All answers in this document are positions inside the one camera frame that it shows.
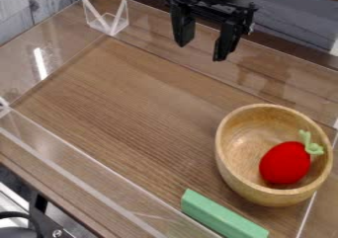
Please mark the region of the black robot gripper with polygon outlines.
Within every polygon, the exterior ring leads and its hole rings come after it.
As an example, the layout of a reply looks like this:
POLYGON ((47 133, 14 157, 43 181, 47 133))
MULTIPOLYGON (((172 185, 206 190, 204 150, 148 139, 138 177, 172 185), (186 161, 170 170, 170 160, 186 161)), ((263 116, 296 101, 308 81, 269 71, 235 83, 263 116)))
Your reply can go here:
POLYGON ((240 32, 248 35, 253 31, 253 15, 257 5, 249 0, 166 0, 173 40, 184 47, 193 39, 194 17, 205 18, 213 22, 225 21, 220 27, 220 35, 213 46, 213 61, 222 61, 235 50, 240 32))

